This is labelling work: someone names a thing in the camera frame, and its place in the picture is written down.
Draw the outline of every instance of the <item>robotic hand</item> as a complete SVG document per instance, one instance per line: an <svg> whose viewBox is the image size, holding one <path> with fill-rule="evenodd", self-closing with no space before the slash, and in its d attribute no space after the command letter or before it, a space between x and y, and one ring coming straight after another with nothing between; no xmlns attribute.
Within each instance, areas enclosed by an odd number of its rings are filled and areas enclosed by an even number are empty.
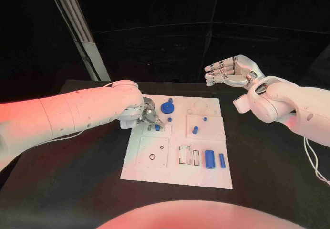
<svg viewBox="0 0 330 229"><path fill-rule="evenodd" d="M233 101L239 113L251 110L265 123L281 122L295 134L330 146L330 91L265 77L244 55L216 62L205 71L207 86L225 83L248 90Z"/></svg>
<svg viewBox="0 0 330 229"><path fill-rule="evenodd" d="M0 171L29 148L62 139L115 119L122 129L140 122L164 126L150 98L133 81L78 90L48 98L0 104Z"/></svg>

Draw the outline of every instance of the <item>white board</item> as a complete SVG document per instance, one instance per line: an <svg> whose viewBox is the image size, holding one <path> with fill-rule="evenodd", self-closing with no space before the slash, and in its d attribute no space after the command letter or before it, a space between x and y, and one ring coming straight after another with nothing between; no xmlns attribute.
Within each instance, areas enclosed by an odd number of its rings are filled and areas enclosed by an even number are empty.
<svg viewBox="0 0 330 229"><path fill-rule="evenodd" d="M166 126L156 131L154 124L140 123L131 130L120 178L232 189L219 99L163 95L144 97L154 101ZM160 106L169 98L173 99L174 111L164 114ZM206 150L215 153L213 169L206 168ZM225 168L219 154L225 157Z"/></svg>

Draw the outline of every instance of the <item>table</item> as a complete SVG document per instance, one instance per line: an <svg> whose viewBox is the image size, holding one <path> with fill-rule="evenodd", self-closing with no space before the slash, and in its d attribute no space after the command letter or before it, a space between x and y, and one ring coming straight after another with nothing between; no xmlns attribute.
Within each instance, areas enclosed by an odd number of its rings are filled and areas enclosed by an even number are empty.
<svg viewBox="0 0 330 229"><path fill-rule="evenodd" d="M69 80L61 93L107 83ZM236 112L232 101L246 91L223 84L138 86L144 94L220 99L233 190L121 180L131 130L114 121L23 153L0 191L0 228L91 229L144 205L183 199L232 203L307 228L330 228L330 187L316 178L303 137ZM329 178L330 149L311 146Z"/></svg>

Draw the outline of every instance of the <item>blue cylinder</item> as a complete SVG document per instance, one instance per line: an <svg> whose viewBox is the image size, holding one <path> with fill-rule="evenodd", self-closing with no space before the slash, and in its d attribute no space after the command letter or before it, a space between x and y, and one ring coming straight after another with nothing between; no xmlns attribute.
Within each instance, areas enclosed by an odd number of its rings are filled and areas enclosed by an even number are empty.
<svg viewBox="0 0 330 229"><path fill-rule="evenodd" d="M213 150L205 151L205 166L206 166L206 168L215 168L215 152L213 152Z"/></svg>
<svg viewBox="0 0 330 229"><path fill-rule="evenodd" d="M223 158L223 154L219 154L220 157L220 166L222 168L225 168L225 158Z"/></svg>
<svg viewBox="0 0 330 229"><path fill-rule="evenodd" d="M164 114L170 114L174 111L174 105L170 102L166 102L160 106L160 110Z"/></svg>
<svg viewBox="0 0 330 229"><path fill-rule="evenodd" d="M195 129L193 129L193 134L195 134L195 135L197 134L197 126L196 126Z"/></svg>

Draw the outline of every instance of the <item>robotic arm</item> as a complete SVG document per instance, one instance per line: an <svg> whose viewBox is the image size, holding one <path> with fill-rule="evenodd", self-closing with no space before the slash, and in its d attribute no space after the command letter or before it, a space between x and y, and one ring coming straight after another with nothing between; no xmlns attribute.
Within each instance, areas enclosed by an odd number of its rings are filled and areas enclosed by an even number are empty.
<svg viewBox="0 0 330 229"><path fill-rule="evenodd" d="M128 80L111 84L0 104L0 171L29 148L115 119L122 129L144 121L164 126L153 100L143 97L137 84Z"/></svg>
<svg viewBox="0 0 330 229"><path fill-rule="evenodd" d="M244 55L216 62L205 71L207 86L225 83L248 90L233 101L239 113L251 110L265 123L281 122L295 134L330 146L330 91L265 77Z"/></svg>

